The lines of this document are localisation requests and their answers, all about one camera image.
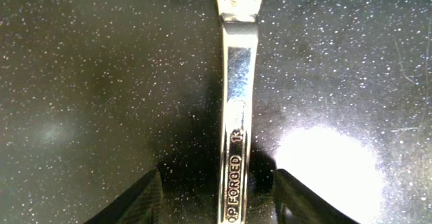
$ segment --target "speckled stone surface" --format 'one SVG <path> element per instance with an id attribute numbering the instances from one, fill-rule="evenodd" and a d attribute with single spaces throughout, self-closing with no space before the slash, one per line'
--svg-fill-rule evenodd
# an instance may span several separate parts
<path id="1" fill-rule="evenodd" d="M 83 223 L 157 167 L 217 212 L 215 0 L 0 0 L 0 222 Z M 432 221 L 431 0 L 264 0 L 249 223 L 271 166 L 362 223 Z"/>

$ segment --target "metal wrench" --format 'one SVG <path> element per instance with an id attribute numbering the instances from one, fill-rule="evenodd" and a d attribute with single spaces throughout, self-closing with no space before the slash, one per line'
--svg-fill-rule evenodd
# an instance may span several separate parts
<path id="1" fill-rule="evenodd" d="M 262 0 L 217 0 L 223 33 L 223 115 L 218 223 L 244 224 L 252 91 Z"/>

